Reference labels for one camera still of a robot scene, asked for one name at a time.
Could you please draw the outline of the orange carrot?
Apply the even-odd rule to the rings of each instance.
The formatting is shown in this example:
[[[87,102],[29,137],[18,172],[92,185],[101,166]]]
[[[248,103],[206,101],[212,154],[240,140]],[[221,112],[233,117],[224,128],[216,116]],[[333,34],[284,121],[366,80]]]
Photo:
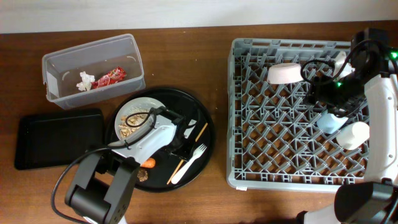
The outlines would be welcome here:
[[[141,164],[141,167],[152,169],[155,167],[155,164],[156,164],[155,159],[150,157],[143,164]]]

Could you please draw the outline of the white cup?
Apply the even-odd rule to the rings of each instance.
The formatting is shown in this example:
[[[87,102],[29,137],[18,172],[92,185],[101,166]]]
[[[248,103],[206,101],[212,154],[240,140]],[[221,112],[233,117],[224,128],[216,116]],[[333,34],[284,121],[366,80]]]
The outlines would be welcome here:
[[[337,143],[347,150],[354,150],[369,139],[369,125],[358,121],[344,127],[336,136]]]

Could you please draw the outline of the pink bowl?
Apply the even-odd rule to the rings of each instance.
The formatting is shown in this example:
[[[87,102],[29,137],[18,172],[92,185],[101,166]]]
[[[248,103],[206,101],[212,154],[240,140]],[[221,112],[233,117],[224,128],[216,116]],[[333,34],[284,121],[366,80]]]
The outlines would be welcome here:
[[[303,81],[301,66],[297,63],[280,63],[269,68],[267,82],[270,84],[289,84]]]

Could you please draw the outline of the grey dishwasher rack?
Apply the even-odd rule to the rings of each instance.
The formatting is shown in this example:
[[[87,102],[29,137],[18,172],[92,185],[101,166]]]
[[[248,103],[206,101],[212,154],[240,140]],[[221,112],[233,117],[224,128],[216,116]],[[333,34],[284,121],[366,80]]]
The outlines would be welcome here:
[[[369,144],[343,149],[317,121],[325,105],[303,99],[307,82],[272,85],[279,63],[324,62],[348,53],[349,42],[233,40],[228,58],[227,183],[235,189],[336,192],[364,180]]]

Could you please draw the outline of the grey plate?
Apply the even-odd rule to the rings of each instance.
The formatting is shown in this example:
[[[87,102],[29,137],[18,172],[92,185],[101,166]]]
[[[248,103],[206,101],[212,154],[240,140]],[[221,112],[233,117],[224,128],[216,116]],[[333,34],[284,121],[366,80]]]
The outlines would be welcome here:
[[[149,97],[140,97],[128,101],[125,105],[121,107],[121,109],[116,114],[114,130],[118,139],[126,139],[137,130],[137,128],[130,128],[126,125],[126,118],[130,114],[145,113],[138,114],[129,118],[128,123],[133,126],[137,126],[138,124],[141,124],[143,122],[147,115],[147,112],[149,112],[151,108],[158,108],[160,106],[164,106],[164,104],[161,103],[159,100]]]

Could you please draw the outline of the red snack wrapper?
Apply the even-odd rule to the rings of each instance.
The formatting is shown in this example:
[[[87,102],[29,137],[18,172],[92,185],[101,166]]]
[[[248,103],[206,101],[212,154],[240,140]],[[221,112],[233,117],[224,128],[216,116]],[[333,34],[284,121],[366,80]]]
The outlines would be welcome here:
[[[99,80],[92,82],[91,87],[93,89],[101,88],[104,86],[112,85],[114,83],[120,82],[126,76],[126,71],[121,67],[116,67],[107,74],[103,75]]]

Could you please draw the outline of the wooden chopstick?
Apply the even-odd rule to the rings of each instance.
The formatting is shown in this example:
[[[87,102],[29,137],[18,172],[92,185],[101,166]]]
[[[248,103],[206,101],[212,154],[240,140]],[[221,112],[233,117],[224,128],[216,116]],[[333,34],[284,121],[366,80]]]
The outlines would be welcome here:
[[[174,177],[174,175],[177,173],[177,171],[179,170],[179,168],[181,167],[181,165],[190,157],[190,155],[192,154],[193,151],[193,145],[199,140],[200,136],[203,134],[204,130],[206,129],[206,127],[208,126],[208,123],[205,123],[205,125],[203,126],[203,128],[201,129],[201,131],[198,133],[198,135],[196,136],[193,144],[191,146],[188,147],[188,150],[186,151],[187,156],[182,157],[178,166],[175,168],[174,172],[172,173],[172,175],[170,176],[170,179],[167,181],[167,185],[169,185],[169,183],[171,182],[172,178]]]

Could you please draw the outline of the blue cup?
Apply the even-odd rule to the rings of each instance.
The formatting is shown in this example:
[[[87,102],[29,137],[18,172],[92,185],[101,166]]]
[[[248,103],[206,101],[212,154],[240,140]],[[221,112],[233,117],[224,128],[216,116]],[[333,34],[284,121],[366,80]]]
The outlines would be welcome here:
[[[318,128],[326,134],[333,134],[339,130],[346,122],[348,118],[339,118],[327,110],[321,113],[321,117],[317,120]]]

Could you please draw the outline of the peanut shells and rice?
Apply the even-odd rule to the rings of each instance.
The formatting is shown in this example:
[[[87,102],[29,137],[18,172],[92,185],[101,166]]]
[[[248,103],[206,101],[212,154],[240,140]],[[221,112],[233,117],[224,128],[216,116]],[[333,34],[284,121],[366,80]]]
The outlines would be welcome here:
[[[120,118],[116,119],[116,133],[121,139],[133,134],[146,119],[149,110],[134,107],[123,112]]]

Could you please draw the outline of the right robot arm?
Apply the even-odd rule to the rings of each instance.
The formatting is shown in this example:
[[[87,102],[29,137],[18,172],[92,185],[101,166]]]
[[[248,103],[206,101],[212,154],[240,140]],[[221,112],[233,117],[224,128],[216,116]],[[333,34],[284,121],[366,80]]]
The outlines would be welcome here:
[[[343,68],[327,61],[335,74],[307,78],[305,100],[326,104],[337,117],[351,116],[368,104],[370,147],[364,181],[342,185],[332,205],[300,212],[298,223],[397,223],[397,48],[389,46],[385,30],[367,28],[351,39],[351,51],[342,66],[354,71],[341,77]]]

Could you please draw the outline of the white plastic fork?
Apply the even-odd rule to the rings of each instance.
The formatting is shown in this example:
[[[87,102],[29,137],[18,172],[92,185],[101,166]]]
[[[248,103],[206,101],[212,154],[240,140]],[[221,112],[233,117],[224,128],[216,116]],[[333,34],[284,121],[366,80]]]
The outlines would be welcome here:
[[[201,144],[200,146],[198,146],[193,154],[192,157],[188,160],[188,162],[177,171],[177,173],[172,177],[171,179],[171,183],[173,184],[177,184],[181,178],[185,175],[185,173],[187,172],[187,170],[191,167],[191,165],[202,156],[202,154],[206,151],[207,146],[204,144]]]

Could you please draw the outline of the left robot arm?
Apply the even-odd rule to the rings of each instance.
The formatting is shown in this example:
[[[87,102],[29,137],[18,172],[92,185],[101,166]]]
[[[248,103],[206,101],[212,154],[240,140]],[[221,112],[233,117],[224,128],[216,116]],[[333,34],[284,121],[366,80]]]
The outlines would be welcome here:
[[[164,149],[188,159],[201,121],[164,106],[134,113],[129,136],[94,149],[74,160],[78,170],[65,195],[65,204],[82,216],[82,223],[120,223],[130,204],[137,175],[153,154]]]

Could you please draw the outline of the white tissue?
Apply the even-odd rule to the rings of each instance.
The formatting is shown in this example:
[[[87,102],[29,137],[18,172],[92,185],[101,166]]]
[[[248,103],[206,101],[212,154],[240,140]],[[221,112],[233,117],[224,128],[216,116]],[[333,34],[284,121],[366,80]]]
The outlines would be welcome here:
[[[95,82],[95,76],[86,72],[80,72],[81,82],[76,84],[79,91],[91,90],[92,83]]]

